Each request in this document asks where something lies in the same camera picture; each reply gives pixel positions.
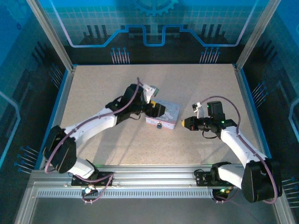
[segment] glass panel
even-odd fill
[[[40,1],[74,64],[235,63],[267,2]]]
[[[65,68],[24,0],[0,1],[1,223],[13,223]]]
[[[296,181],[299,179],[298,12],[298,1],[281,1],[243,68],[271,155],[281,164],[282,178],[294,176]],[[290,184],[285,186],[287,193],[296,192],[296,181],[286,183]],[[298,199],[297,193],[287,196],[293,197],[289,202]],[[299,217],[299,210],[293,209]]]

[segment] beige table surface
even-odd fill
[[[220,139],[204,139],[201,132],[189,131],[181,125],[181,120],[195,116],[192,104],[213,95],[225,96],[236,104],[242,119],[240,130],[257,147],[231,64],[78,66],[61,127],[95,115],[121,96],[130,84],[136,83],[137,77],[160,89],[156,98],[181,106],[176,128],[157,129],[145,122],[144,115],[138,121],[128,119],[81,145],[77,149],[78,157],[96,165],[239,163]],[[226,118],[237,123],[234,108],[221,101]]]

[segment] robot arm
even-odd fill
[[[51,129],[43,155],[49,159],[63,140],[62,145],[50,161],[56,171],[59,173],[69,172],[88,180],[98,179],[97,168],[90,161],[77,158],[76,150],[79,146],[105,129],[130,118],[131,114],[145,113],[154,118],[164,114],[165,107],[151,100],[159,89],[146,84],[141,84],[138,89],[137,87],[138,85],[131,84],[123,96],[108,103],[100,112],[82,122],[64,129],[59,126]]]
[[[198,112],[200,105],[193,105],[194,112]],[[237,124],[231,119],[225,119],[220,101],[208,102],[207,118],[193,116],[185,119],[182,125],[191,131],[211,131],[226,143],[239,158],[244,169],[236,168],[229,162],[220,162],[213,165],[211,176],[214,183],[227,181],[242,190],[249,202],[257,202],[274,197],[274,189],[270,176],[262,164],[262,159],[269,168],[275,181],[278,196],[282,195],[282,183],[279,163],[259,152],[238,131]]]

